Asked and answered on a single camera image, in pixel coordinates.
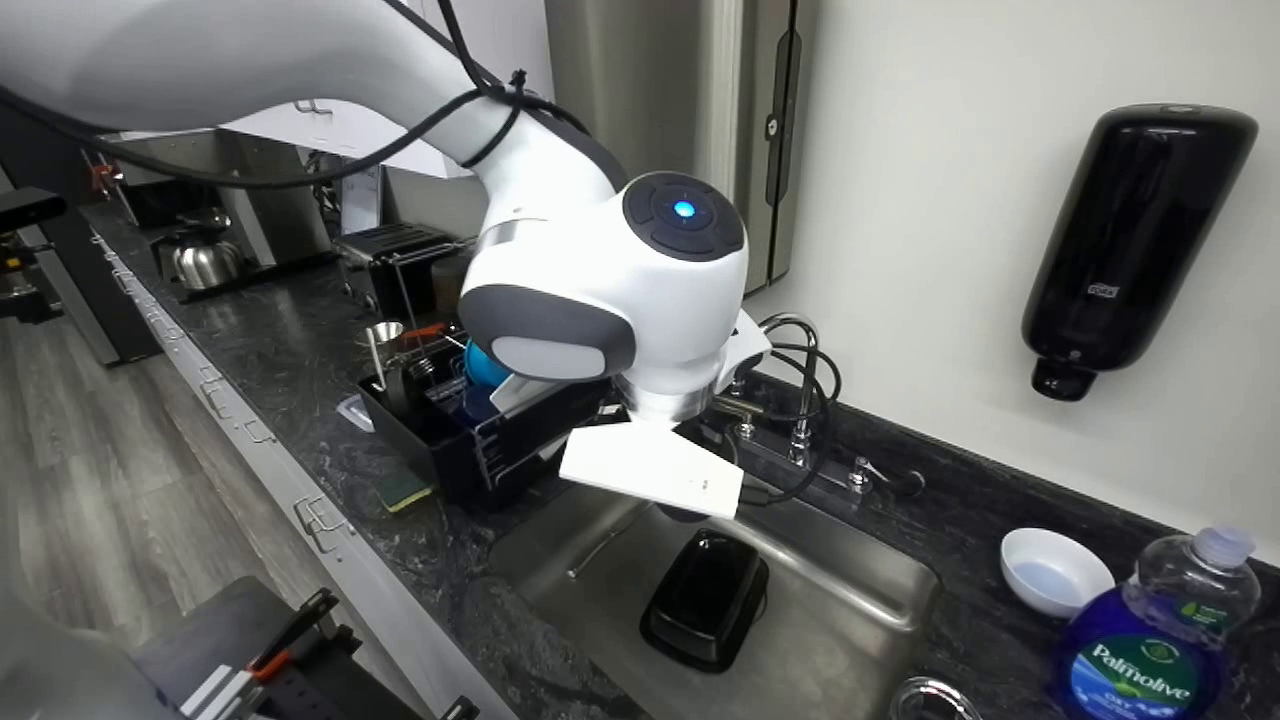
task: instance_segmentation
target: kitchen counter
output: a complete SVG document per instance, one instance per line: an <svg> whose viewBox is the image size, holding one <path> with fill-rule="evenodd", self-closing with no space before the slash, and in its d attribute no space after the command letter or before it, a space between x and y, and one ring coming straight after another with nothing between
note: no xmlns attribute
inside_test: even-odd
<svg viewBox="0 0 1280 720"><path fill-rule="evenodd" d="M364 308L344 295L336 264L179 304L163 291L138 234L117 212L92 212L92 226L516 715L643 715L507 584L489 575L494 540L565 494L558 483L539 483L494 517L465 517L440 502L398 517L383 512L377 482L408 467L336 413L364 372L360 328L366 325ZM750 385L747 395L787 404L787 387L773 382ZM865 413L840 407L833 437L842 452L927 476L924 494L881 494L858 509L823 483L807 494L810 504L939 575L914 671L963 688L993 720L1056 715L1049 681L1065 624L1026 611L1004 590L998 536L1019 524L1059 528L1095 547L1114 575L1129 575L1132 555L1167 528ZM1210 714L1225 720L1280 715L1270 685L1280 671L1280 571L1254 570L1262 609L1233 645L1233 678Z"/></svg>

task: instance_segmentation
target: black soap dispenser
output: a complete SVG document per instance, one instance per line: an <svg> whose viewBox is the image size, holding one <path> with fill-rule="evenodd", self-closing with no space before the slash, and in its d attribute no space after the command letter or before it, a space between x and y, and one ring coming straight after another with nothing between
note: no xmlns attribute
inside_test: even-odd
<svg viewBox="0 0 1280 720"><path fill-rule="evenodd" d="M1114 107L1091 129L1023 317L1036 394L1080 400L1150 344L1252 139L1254 119L1225 107Z"/></svg>

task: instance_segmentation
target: sink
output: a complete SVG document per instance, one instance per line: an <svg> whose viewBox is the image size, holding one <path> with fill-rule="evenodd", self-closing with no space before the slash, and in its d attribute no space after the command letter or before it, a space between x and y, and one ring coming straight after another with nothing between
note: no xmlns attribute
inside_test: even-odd
<svg viewBox="0 0 1280 720"><path fill-rule="evenodd" d="M719 678L640 635L654 584L698 528L767 561L767 598ZM653 715L884 715L934 598L918 561L799 502L681 522L591 489L567 489L520 524L491 571Z"/></svg>

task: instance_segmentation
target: cable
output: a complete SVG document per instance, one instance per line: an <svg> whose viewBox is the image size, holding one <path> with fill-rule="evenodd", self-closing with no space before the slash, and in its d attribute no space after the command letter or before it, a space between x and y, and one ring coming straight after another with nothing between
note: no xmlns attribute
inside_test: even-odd
<svg viewBox="0 0 1280 720"><path fill-rule="evenodd" d="M395 6L395 0L392 0L392 7L395 7L408 23L415 23L420 34L426 34L426 23L425 23L415 12L408 12L408 7ZM513 107L507 119L499 126L499 132L494 132L477 155L469 155L465 170L483 165L483 159L507 139L507 132L516 129L520 111L548 111L548 117L557 117L557 119L565 119L565 126L570 126L577 132L586 136L586 129L584 129L570 111L565 111L558 103L548 103L548 100L523 93L523 76L527 76L523 68L513 74L513 89L504 89L494 76L489 76L489 74L477 64L470 48L469 48L469 37L465 37L465 23L458 23L457 12L452 12L452 0L435 0L435 7L440 7L440 16L444 16L452 58L465 64L469 80L470 80L489 100Z"/></svg>
<svg viewBox="0 0 1280 720"><path fill-rule="evenodd" d="M817 339L817 328L810 328L807 321L799 321L799 317L787 317L787 313L764 317L759 328L764 328L764 333L799 328L807 339Z"/></svg>
<svg viewBox="0 0 1280 720"><path fill-rule="evenodd" d="M411 30L426 34L432 40L440 40L435 30L425 23L411 7L402 7L398 0L386 0L386 6L392 6ZM458 64L465 64L465 74L469 74L469 80L470 80L477 89L452 95L449 103L440 103L432 117L425 117L420 126L411 126L408 132L398 132L392 146L383 146L383 148L377 148L377 153L366 153L366 155L360 155L360 159L333 165L329 171L300 171L300 177L226 177L226 171L198 171L198 170L188 170L188 165L166 165L166 159L158 159L158 155L150 155L150 153L136 153L136 148L126 148L126 146L100 139L92 129L84 129L84 126L74 126L74 119L67 119L67 117L55 117L55 111L47 111L47 107L39 107L39 103L9 93L9 89L0 89L0 103L9 103L10 111L28 117L35 129L47 129L47 132L55 132L55 136L63 136L63 139L70 139L70 146L80 146L80 148L92 148L92 153L100 153L100 155L111 155L111 159L122 159L122 165L136 165L136 170L147 170L147 171L158 171L158 177L192 181L192 186L216 186L216 187L308 187L308 186L333 186L333 181L366 171L366 170L398 155L408 146L415 146L420 136L426 136L435 126L444 126L452 111L458 111L458 107L470 103L470 100L499 100L499 103L513 107L513 117L504 119L504 129L499 129L477 155L465 159L465 170L470 170L470 165L480 165L483 155L491 155L491 153L504 146L504 136L513 132L513 126L516 126L520 111L557 117L557 119L565 119L565 126L570 126L577 132L586 136L586 129L584 129L570 111L565 111L565 107L557 107L557 103L548 103L548 100L539 100L539 95L527 95L527 93L523 93L523 74L513 76L513 93L499 89L499 80L491 80L491 76L470 59L469 40L465 40L465 34L458 34L458 23L457 23L452 0L440 0L440 12L444 12L444 23L449 23L449 48L458 58Z"/></svg>
<svg viewBox="0 0 1280 720"><path fill-rule="evenodd" d="M776 353L817 353L817 362L833 372L833 400L840 400L842 394L842 372L840 365L823 353L823 349L807 349L807 344L773 344Z"/></svg>
<svg viewBox="0 0 1280 720"><path fill-rule="evenodd" d="M805 378L805 365L799 365L799 362L781 355L781 353L773 353L773 355ZM810 441L818 441L818 437L829 431L829 420L833 420L833 394L823 394L823 385L818 385L817 378L805 378L805 387L799 387L799 394L817 400ZM823 463L829 463L823 452L807 452L807 467L805 467L805 476L799 476L792 489L767 494L767 495L742 495L740 504L747 504L747 509L787 504L787 502L797 502L797 495L818 476Z"/></svg>
<svg viewBox="0 0 1280 720"><path fill-rule="evenodd" d="M136 165L136 170L147 170L147 171L158 171L158 177L175 177L175 181L192 181L192 186L216 186L216 187L308 187L308 186L333 186L333 181L344 181L344 177L354 177L354 171L366 171L377 165L383 165L386 155L402 153L408 146L415 146L420 136L426 136L435 126L444 126L452 111L458 111L465 103L480 100L483 93L470 89L465 95L452 95L449 103L440 103L432 117L425 117L420 126L411 126L402 136L395 136L392 146L360 155L360 159L344 159L329 171L303 171L303 177L226 177L226 171L198 171L198 170L188 170L188 165L166 165L150 153L136 153L136 148L122 148L122 146L111 146L111 139L100 139L92 136L89 129L74 129L70 119L24 100L24 95L10 95L9 89L0 89L0 103L9 103L10 111L28 117L30 126L70 139L70 146L84 146L92 153L103 153L111 159L122 159L122 165Z"/></svg>

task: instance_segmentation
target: plastic bottle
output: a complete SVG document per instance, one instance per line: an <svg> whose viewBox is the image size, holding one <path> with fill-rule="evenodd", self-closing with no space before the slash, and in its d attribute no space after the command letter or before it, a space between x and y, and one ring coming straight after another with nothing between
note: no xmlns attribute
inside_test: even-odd
<svg viewBox="0 0 1280 720"><path fill-rule="evenodd" d="M1164 536L1095 598L1059 653L1071 720L1184 720L1214 700L1220 647L1254 611L1252 540L1236 528Z"/></svg>

